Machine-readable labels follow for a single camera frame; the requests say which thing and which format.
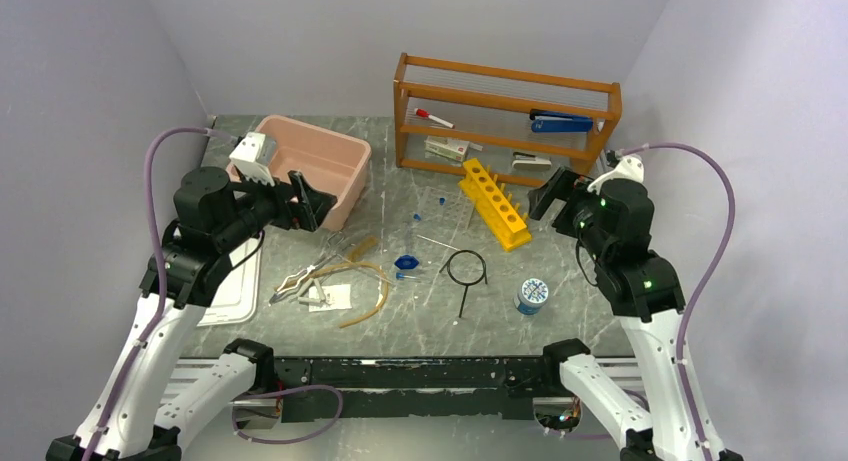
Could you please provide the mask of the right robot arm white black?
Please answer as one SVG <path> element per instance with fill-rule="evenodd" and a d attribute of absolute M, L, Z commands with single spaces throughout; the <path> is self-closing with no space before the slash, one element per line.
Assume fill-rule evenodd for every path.
<path fill-rule="evenodd" d="M 565 205 L 553 227 L 593 261 L 595 285 L 623 328 L 648 405 L 642 407 L 578 339 L 544 347 L 539 372 L 550 394 L 567 391 L 598 420 L 622 460 L 739 460 L 708 421 L 680 329 L 686 302 L 672 264 L 649 247 L 654 204 L 638 181 L 588 178 L 560 168 L 529 194 L 538 220 L 552 201 Z"/>

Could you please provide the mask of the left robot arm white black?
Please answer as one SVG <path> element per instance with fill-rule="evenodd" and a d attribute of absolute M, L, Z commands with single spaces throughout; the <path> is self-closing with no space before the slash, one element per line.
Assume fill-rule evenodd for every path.
<path fill-rule="evenodd" d="M 279 385 L 270 347 L 238 339 L 175 398 L 164 391 L 189 335 L 230 275 L 232 252 L 267 226 L 315 231 L 335 205 L 305 177 L 234 182 L 216 167 L 186 174 L 176 219 L 152 237 L 128 339 L 94 407 L 76 432 L 53 440 L 50 460 L 178 460 L 236 397 Z"/>

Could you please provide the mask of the black metal ring stand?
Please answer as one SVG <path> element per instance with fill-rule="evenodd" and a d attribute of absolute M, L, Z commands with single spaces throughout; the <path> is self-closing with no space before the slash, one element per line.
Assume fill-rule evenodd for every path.
<path fill-rule="evenodd" d="M 457 318 L 463 317 L 471 287 L 480 283 L 488 284 L 488 270 L 485 259 L 476 251 L 462 249 L 451 254 L 438 271 L 445 274 L 456 285 L 462 287 L 462 297 Z"/>

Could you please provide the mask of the blue plastic clip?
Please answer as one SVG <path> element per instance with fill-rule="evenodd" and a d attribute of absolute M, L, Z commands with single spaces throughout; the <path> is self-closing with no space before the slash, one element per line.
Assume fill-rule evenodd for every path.
<path fill-rule="evenodd" d="M 419 265 L 420 265 L 420 261 L 415 256 L 410 255 L 410 254 L 405 254 L 405 255 L 399 256 L 394 261 L 394 266 L 398 270 L 412 270 L 412 269 L 417 268 Z"/>

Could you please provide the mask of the glass stirring rod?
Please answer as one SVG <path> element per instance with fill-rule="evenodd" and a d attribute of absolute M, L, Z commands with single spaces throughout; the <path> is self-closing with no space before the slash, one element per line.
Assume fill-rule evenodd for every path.
<path fill-rule="evenodd" d="M 423 235 L 418 234 L 418 235 L 416 235 L 416 237 L 417 237 L 418 239 L 423 240 L 423 241 L 426 241 L 426 242 L 429 242 L 429 243 L 432 243 L 432 244 L 435 244 L 435 245 L 438 245 L 438 246 L 441 246 L 441 247 L 447 248 L 447 249 L 452 250 L 452 251 L 460 251 L 460 249 L 459 249 L 459 248 L 457 248 L 457 247 L 455 247 L 455 246 L 453 246 L 453 245 L 450 245 L 450 244 L 447 244 L 447 243 L 444 243 L 444 242 L 441 242 L 441 241 L 438 241 L 438 240 L 432 239 L 432 238 L 427 237 L 427 236 L 423 236 Z"/>

